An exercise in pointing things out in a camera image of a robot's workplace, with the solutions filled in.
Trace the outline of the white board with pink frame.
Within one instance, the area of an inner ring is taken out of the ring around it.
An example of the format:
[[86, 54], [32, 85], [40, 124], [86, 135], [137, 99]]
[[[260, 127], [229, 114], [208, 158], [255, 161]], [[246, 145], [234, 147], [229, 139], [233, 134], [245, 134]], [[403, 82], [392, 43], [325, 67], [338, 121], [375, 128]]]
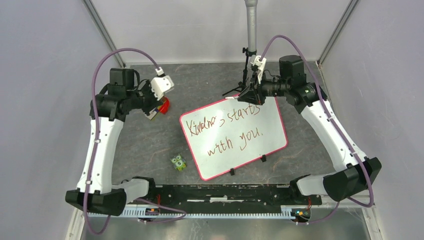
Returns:
[[200, 178], [209, 181], [288, 145], [275, 97], [263, 105], [222, 99], [179, 118]]

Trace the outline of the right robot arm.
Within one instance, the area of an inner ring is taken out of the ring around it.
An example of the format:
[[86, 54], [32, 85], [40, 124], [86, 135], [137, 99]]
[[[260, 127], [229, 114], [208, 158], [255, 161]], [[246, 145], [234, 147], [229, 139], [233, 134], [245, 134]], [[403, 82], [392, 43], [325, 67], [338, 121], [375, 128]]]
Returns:
[[279, 59], [279, 75], [268, 80], [266, 59], [251, 61], [252, 77], [237, 97], [239, 102], [261, 106], [269, 97], [284, 97], [309, 123], [332, 161], [334, 173], [304, 175], [289, 183], [289, 199], [302, 204], [309, 196], [325, 195], [336, 202], [362, 191], [371, 191], [382, 168], [377, 157], [369, 158], [349, 137], [331, 108], [324, 91], [307, 80], [304, 61], [298, 55]]

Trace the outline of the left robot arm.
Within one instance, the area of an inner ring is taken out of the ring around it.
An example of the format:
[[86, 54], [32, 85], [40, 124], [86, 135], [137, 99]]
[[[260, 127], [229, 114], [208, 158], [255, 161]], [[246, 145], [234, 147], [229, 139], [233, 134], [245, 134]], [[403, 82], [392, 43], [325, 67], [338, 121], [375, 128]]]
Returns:
[[65, 194], [65, 201], [87, 213], [119, 216], [126, 205], [136, 199], [153, 203], [157, 190], [146, 177], [114, 185], [112, 168], [118, 138], [127, 115], [142, 110], [151, 116], [164, 103], [164, 95], [174, 87], [161, 69], [151, 80], [141, 79], [129, 68], [112, 68], [109, 83], [96, 93], [90, 103], [90, 142], [81, 177], [73, 190]]

